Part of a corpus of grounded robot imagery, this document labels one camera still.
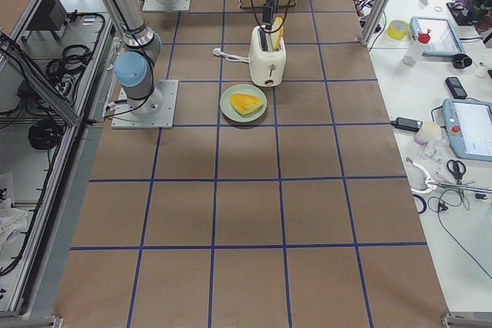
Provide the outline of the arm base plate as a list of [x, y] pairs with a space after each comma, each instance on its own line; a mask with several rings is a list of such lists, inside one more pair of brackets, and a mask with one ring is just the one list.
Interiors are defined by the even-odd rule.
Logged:
[[131, 99], [124, 104], [118, 104], [113, 113], [111, 126], [114, 129], [171, 129], [177, 96], [178, 80], [158, 80], [155, 82], [153, 94], [142, 106], [140, 102]]
[[191, 7], [191, 0], [145, 0], [143, 11], [156, 12], [187, 12]]

